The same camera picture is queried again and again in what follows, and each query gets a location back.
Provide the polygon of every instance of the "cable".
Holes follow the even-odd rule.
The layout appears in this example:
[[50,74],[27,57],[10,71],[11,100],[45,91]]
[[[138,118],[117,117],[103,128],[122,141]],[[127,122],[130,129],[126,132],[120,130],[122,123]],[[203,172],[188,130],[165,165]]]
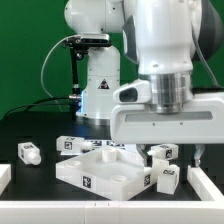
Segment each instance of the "cable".
[[24,108],[24,107],[35,107],[35,106],[58,106],[58,105],[69,105],[68,103],[61,103],[61,104],[27,104],[27,105],[22,105],[22,106],[19,106],[19,107],[15,107],[9,111],[7,111],[5,113],[5,115],[3,116],[3,119],[5,119],[10,113],[12,113],[13,111],[15,110],[18,110],[18,109],[21,109],[21,108]]
[[53,95],[47,90],[47,88],[46,88],[46,86],[45,86],[45,84],[44,84],[44,71],[45,71],[45,67],[46,67],[46,65],[47,65],[47,62],[48,62],[48,60],[49,60],[49,58],[50,58],[52,52],[58,47],[58,45],[60,45],[63,41],[65,41],[65,40],[67,40],[68,38],[71,38],[71,37],[74,37],[74,35],[72,35],[72,36],[68,36],[68,37],[66,37],[66,38],[61,39],[60,41],[58,41],[58,42],[54,45],[54,47],[51,48],[51,50],[49,51],[49,53],[47,54],[47,56],[46,56],[46,58],[45,58],[45,60],[44,60],[44,63],[43,63],[43,65],[42,65],[42,68],[41,68],[41,74],[40,74],[41,86],[42,86],[44,92],[45,92],[48,96],[50,96],[51,98],[53,98]]
[[204,56],[203,56],[203,54],[201,52],[201,49],[200,49],[200,46],[198,44],[193,25],[192,25],[192,37],[193,37],[193,41],[194,41],[194,45],[195,45],[195,49],[196,49],[196,52],[198,54],[198,57],[199,57],[201,63],[203,64],[205,70],[208,72],[208,74],[209,74],[209,76],[210,76],[210,78],[211,78],[211,80],[213,82],[214,87],[223,89],[224,87],[222,87],[222,86],[220,86],[218,84],[214,73],[210,69],[209,65],[207,64],[207,62],[206,62],[206,60],[205,60],[205,58],[204,58]]
[[46,98],[46,99],[38,100],[38,101],[35,101],[34,103],[32,103],[30,106],[28,106],[24,110],[24,112],[27,112],[30,109],[32,109],[34,107],[32,105],[36,105],[36,104],[40,104],[40,103],[45,103],[45,102],[48,102],[48,101],[67,100],[67,99],[69,99],[68,96],[61,96],[61,97],[51,97],[51,98]]

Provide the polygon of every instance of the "white box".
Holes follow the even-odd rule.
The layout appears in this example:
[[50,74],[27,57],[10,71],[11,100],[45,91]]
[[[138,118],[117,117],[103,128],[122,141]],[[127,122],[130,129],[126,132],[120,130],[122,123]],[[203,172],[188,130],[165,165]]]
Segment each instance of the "white box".
[[157,181],[157,191],[165,194],[174,194],[179,183],[180,168],[176,165],[170,165]]
[[[116,161],[103,151],[116,151]],[[56,178],[111,200],[128,200],[157,182],[169,166],[168,161],[153,159],[145,168],[138,153],[115,147],[102,147],[56,164]]]

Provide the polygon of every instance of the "black symbol on cube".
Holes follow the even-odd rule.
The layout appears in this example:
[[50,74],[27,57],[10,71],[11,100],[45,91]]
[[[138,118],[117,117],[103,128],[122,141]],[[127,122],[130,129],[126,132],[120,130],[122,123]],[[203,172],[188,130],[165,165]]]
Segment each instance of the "black symbol on cube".
[[83,176],[82,177],[82,185],[83,185],[83,187],[91,188],[92,187],[91,178]]
[[24,159],[24,151],[21,149],[21,157]]
[[92,141],[93,147],[101,147],[102,146],[102,141]]
[[150,175],[145,176],[144,186],[148,186],[150,184]]
[[124,144],[116,144],[114,141],[107,141],[107,145],[117,147],[117,148],[121,148],[121,149],[125,149]]
[[166,159],[171,159],[172,158],[172,149],[166,150]]
[[175,172],[172,170],[164,170],[163,173],[168,175],[174,175]]
[[72,150],[72,142],[65,142],[65,149]]

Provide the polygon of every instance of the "small white block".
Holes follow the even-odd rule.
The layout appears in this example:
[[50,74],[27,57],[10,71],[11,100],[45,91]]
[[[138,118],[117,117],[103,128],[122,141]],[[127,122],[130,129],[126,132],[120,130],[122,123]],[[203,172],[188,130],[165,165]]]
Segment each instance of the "small white block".
[[32,142],[18,144],[18,156],[27,165],[41,162],[40,150]]
[[180,168],[170,165],[159,175],[157,181],[157,191],[165,194],[174,194],[179,183]]
[[60,136],[56,140],[57,151],[72,151],[81,153],[83,150],[92,150],[93,143],[84,138]]
[[148,154],[158,159],[171,160],[178,158],[178,151],[178,145],[162,144],[152,146]]
[[117,149],[107,146],[102,150],[102,160],[105,163],[112,163],[117,160]]
[[0,195],[11,180],[11,165],[0,165]]

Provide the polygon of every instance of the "white cube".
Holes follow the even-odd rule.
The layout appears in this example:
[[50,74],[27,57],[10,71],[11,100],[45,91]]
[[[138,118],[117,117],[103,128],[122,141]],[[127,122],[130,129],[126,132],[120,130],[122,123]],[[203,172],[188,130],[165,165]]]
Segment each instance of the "white cube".
[[32,142],[18,144],[18,156],[25,164],[39,165],[40,150]]
[[174,144],[162,144],[151,147],[148,155],[152,155],[155,158],[163,160],[171,160],[178,158],[178,145]]
[[174,194],[179,183],[180,168],[170,165],[164,169],[157,180],[157,191],[165,194]]

